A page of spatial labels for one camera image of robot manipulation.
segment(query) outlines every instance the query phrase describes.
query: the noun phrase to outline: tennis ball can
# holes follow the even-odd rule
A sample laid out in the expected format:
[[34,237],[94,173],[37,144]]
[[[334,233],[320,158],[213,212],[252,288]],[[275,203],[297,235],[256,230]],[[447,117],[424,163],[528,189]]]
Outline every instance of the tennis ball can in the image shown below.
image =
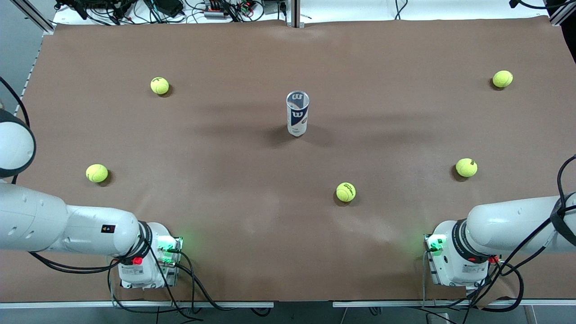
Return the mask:
[[308,104],[310,104],[310,97],[304,91],[292,91],[286,97],[288,132],[293,136],[299,137],[306,133]]

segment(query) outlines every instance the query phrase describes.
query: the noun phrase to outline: brown tabletop surface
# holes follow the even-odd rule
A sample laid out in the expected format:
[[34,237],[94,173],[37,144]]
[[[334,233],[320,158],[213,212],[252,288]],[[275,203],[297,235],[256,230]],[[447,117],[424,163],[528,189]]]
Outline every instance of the brown tabletop surface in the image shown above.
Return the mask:
[[[166,225],[216,300],[417,299],[438,223],[557,194],[576,153],[574,68],[546,17],[61,25],[24,97],[38,149],[19,184]],[[498,91],[503,69],[514,82]],[[156,76],[167,96],[150,90]],[[301,138],[286,130],[297,89],[311,100]],[[480,167],[466,181],[452,171],[463,157]],[[94,163],[113,173],[107,186],[86,180]],[[347,206],[334,200],[345,181],[358,190]],[[574,298],[575,268],[573,254],[539,256],[522,268],[525,297]],[[104,274],[58,273],[23,251],[0,252],[0,280],[2,302],[110,298]]]

